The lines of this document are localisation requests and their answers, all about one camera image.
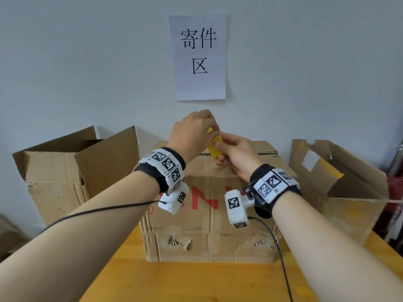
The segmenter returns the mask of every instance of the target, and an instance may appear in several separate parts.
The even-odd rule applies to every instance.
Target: yellow tabletop
[[[317,301],[282,242],[294,301]],[[403,279],[403,258],[374,232],[365,247]],[[279,260],[274,264],[150,263],[137,227],[81,301],[288,301],[288,294]]]

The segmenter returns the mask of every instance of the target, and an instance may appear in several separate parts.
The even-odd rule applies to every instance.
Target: white paper
[[[176,100],[225,99],[226,14],[169,16],[169,28]]]
[[[314,168],[316,162],[318,162],[320,156],[317,155],[315,152],[313,151],[308,151],[305,155],[304,160],[302,161],[302,165],[305,166],[305,168],[308,171],[312,171],[312,169]]]

